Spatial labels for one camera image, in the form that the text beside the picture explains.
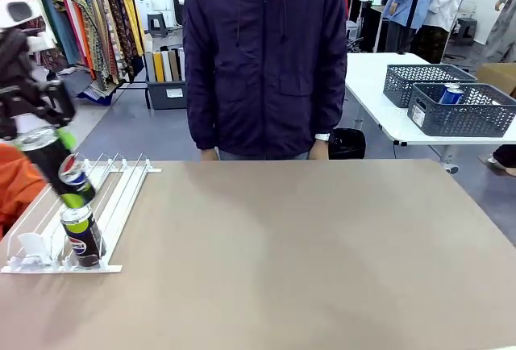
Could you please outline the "person's left hand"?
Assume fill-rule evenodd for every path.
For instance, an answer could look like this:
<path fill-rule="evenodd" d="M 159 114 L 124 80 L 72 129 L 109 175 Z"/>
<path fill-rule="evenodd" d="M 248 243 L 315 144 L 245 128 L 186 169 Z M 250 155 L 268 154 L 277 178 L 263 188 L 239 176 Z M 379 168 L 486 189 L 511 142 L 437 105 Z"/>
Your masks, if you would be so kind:
<path fill-rule="evenodd" d="M 309 152 L 310 160 L 328 160 L 329 159 L 329 148 L 328 142 L 324 140 L 315 140 Z"/>

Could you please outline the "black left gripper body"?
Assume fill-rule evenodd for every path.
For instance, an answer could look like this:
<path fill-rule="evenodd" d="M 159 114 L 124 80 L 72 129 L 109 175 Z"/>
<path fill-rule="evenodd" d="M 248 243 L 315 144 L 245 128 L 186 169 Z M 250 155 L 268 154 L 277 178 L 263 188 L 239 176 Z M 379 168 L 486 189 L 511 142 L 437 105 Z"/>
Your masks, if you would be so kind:
<path fill-rule="evenodd" d="M 1 88 L 1 122 L 15 122 L 16 116 L 25 114 L 60 128 L 72 122 L 76 107 L 60 80 L 29 81 Z"/>

